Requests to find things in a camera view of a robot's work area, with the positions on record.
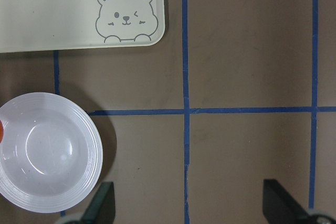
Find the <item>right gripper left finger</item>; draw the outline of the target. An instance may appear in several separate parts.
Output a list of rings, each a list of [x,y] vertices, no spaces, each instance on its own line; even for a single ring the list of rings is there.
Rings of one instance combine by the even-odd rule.
[[[115,219],[115,192],[113,182],[103,182],[83,213],[60,217],[56,223],[108,224]]]

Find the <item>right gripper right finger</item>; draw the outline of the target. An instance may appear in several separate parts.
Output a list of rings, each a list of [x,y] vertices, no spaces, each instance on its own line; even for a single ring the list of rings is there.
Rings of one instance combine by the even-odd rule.
[[[314,210],[305,210],[275,179],[264,179],[263,215],[270,224],[335,223],[335,218]]]

